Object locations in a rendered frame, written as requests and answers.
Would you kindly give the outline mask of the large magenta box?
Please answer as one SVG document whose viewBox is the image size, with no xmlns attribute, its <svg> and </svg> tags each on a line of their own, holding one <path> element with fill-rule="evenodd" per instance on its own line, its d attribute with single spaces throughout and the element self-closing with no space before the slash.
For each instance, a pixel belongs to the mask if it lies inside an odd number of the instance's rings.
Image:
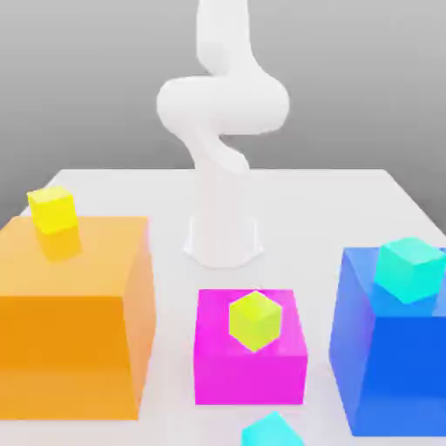
<svg viewBox="0 0 446 446">
<path fill-rule="evenodd" d="M 294 292 L 260 289 L 282 308 L 280 335 L 251 352 L 229 333 L 230 305 L 248 289 L 201 289 L 198 294 L 193 377 L 201 405 L 293 405 L 303 402 L 308 353 Z"/>
</svg>

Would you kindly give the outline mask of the small lime cube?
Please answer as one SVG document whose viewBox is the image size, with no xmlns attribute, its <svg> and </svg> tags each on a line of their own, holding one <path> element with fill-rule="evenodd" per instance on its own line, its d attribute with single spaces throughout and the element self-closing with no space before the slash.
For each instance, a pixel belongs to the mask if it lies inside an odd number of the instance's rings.
<svg viewBox="0 0 446 446">
<path fill-rule="evenodd" d="M 229 305 L 229 334 L 252 353 L 279 338 L 282 306 L 260 291 Z"/>
</svg>

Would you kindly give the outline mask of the large blue box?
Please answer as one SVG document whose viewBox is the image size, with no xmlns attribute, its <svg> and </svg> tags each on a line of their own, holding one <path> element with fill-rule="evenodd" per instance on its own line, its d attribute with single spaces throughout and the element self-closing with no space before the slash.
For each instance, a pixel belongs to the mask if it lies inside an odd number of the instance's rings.
<svg viewBox="0 0 446 446">
<path fill-rule="evenodd" d="M 347 247 L 329 361 L 354 436 L 446 436 L 446 274 L 404 305 L 374 282 L 378 250 Z"/>
</svg>

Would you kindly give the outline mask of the small cyan cube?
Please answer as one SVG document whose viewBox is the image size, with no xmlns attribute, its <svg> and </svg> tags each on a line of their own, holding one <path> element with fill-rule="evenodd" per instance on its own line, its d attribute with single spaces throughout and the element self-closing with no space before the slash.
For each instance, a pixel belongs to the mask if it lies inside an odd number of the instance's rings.
<svg viewBox="0 0 446 446">
<path fill-rule="evenodd" d="M 240 446 L 305 446 L 305 443 L 274 411 L 242 430 Z"/>
<path fill-rule="evenodd" d="M 446 253 L 417 237 L 379 247 L 375 283 L 409 304 L 437 294 L 446 270 Z"/>
</svg>

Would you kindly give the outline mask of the large orange box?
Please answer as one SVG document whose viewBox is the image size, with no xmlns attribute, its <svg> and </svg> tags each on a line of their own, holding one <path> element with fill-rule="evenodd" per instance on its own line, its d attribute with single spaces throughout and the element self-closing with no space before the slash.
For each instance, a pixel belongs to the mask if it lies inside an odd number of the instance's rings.
<svg viewBox="0 0 446 446">
<path fill-rule="evenodd" d="M 0 420 L 135 420 L 155 333 L 145 217 L 0 230 Z"/>
</svg>

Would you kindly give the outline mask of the small yellow cube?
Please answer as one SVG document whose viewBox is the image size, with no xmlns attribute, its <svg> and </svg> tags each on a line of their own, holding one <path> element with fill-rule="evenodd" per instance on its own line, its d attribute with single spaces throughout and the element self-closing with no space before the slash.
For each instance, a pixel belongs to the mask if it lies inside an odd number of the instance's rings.
<svg viewBox="0 0 446 446">
<path fill-rule="evenodd" d="M 31 216 L 44 234 L 58 233 L 78 225 L 72 193 L 61 186 L 27 192 Z"/>
</svg>

